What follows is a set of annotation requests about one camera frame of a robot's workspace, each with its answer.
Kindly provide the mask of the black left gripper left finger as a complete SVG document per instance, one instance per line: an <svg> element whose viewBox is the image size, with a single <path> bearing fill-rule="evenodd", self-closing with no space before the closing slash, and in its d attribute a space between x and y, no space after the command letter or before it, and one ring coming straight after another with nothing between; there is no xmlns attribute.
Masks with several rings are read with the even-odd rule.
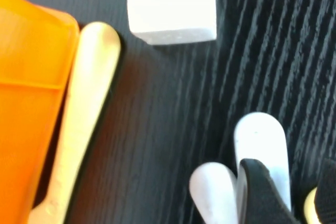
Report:
<svg viewBox="0 0 336 224"><path fill-rule="evenodd" d="M298 223L289 211L266 166L256 160L240 161L236 187L238 223Z"/></svg>

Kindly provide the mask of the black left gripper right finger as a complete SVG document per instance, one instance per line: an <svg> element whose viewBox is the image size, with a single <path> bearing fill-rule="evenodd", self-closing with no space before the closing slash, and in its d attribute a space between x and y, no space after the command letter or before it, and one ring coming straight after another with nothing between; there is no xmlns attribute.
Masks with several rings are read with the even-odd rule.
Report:
<svg viewBox="0 0 336 224"><path fill-rule="evenodd" d="M321 223L335 223L335 161L332 159L324 160L314 204Z"/></svg>

